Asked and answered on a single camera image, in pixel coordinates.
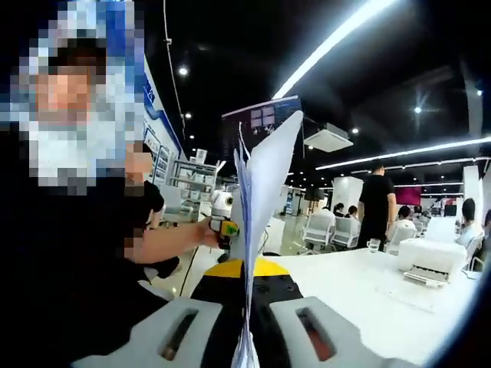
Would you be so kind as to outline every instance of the desk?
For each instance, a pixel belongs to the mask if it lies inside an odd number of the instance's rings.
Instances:
[[[435,313],[397,301],[377,290],[384,280],[403,281],[397,257],[367,249],[326,255],[267,257],[288,269],[304,297],[318,297],[360,329],[365,346],[383,357],[422,365],[451,334],[463,315],[477,282],[456,275],[439,289]],[[435,290],[421,287],[425,294]]]

